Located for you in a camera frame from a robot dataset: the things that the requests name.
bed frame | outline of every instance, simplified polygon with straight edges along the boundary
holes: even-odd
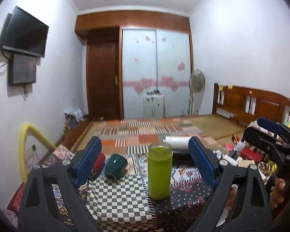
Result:
[[[219,114],[243,127],[260,116],[283,123],[286,116],[290,116],[290,98],[271,91],[216,83],[212,114]]]

sliding wardrobe door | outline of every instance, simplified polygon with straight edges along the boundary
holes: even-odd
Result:
[[[191,74],[189,35],[157,30],[158,89],[165,96],[165,117],[188,114]]]
[[[122,84],[124,118],[143,118],[143,96],[157,88],[155,30],[123,30]]]

white bottle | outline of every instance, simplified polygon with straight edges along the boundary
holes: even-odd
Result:
[[[240,152],[241,150],[243,150],[245,148],[246,144],[245,144],[245,140],[244,138],[242,138],[236,145],[235,151]]]

plastic bottle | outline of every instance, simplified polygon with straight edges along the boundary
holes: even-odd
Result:
[[[153,200],[163,200],[170,194],[173,152],[168,143],[152,144],[148,148],[148,194]]]
[[[245,148],[246,144],[245,144],[245,140],[244,138],[242,138],[237,144],[236,144],[236,147],[235,147],[235,150],[240,152],[241,150],[243,150]]]

dark green cup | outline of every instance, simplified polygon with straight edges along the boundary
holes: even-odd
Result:
[[[105,177],[111,181],[120,179],[127,164],[127,160],[120,154],[112,154],[106,164]]]

